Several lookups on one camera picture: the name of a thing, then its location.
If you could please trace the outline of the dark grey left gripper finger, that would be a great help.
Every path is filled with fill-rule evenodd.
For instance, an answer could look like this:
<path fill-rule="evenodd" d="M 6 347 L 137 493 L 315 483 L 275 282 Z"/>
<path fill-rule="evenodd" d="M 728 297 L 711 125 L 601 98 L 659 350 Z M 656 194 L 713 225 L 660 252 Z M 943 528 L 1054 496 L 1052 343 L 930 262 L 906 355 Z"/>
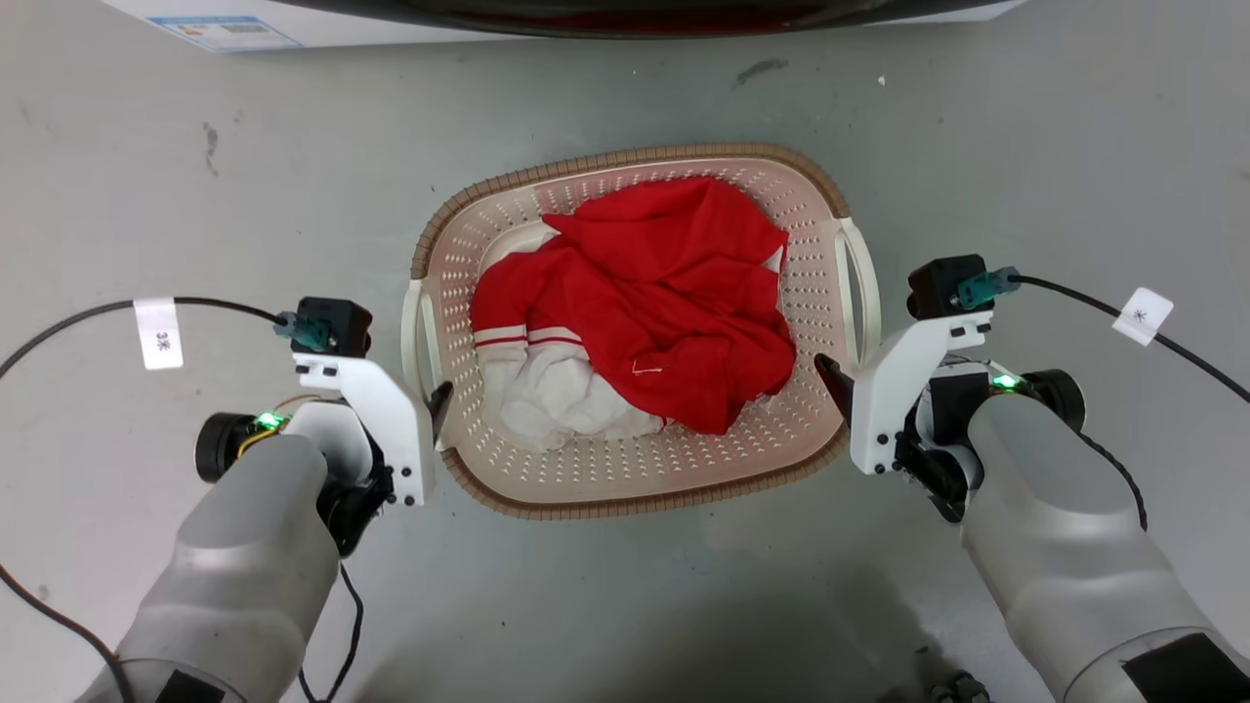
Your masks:
<path fill-rule="evenodd" d="M 442 423 L 445 423 L 452 399 L 454 383 L 450 380 L 438 384 L 426 399 L 426 410 L 430 417 L 430 427 L 432 427 L 432 447 L 435 452 L 441 452 L 440 437 L 442 433 Z"/>

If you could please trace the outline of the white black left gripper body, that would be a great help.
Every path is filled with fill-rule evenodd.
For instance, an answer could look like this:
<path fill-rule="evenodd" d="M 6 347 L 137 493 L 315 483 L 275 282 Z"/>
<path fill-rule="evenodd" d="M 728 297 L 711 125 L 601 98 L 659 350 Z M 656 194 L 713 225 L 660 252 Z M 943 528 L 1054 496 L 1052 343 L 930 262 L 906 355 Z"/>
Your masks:
<path fill-rule="evenodd" d="M 308 437 L 326 460 L 318 515 L 346 558 L 384 507 L 424 507 L 432 495 L 438 402 L 365 357 L 292 357 L 301 387 L 340 395 L 300 405 L 292 434 Z"/>

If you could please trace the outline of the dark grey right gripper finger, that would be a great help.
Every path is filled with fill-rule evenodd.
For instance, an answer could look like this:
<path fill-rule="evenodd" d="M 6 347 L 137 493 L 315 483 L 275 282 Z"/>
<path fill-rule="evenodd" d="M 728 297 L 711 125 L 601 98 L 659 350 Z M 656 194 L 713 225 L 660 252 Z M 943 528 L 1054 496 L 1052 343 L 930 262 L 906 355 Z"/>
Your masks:
<path fill-rule="evenodd" d="M 845 424 L 848 428 L 852 427 L 855 382 L 848 373 L 844 373 L 834 357 L 818 354 L 812 357 L 812 364 L 815 364 L 818 378 L 824 383 Z"/>

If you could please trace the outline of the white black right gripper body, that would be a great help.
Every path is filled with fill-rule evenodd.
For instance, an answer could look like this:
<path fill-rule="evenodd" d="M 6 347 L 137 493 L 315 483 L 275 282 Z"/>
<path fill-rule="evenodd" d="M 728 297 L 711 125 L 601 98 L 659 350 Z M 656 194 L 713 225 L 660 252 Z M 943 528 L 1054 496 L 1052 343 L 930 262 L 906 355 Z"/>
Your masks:
<path fill-rule="evenodd" d="M 958 355 L 982 346 L 991 316 L 935 316 L 892 334 L 862 364 L 852 387 L 854 464 L 871 477 L 910 477 L 951 524 L 962 522 L 982 482 L 968 430 L 991 392 L 988 364 Z"/>

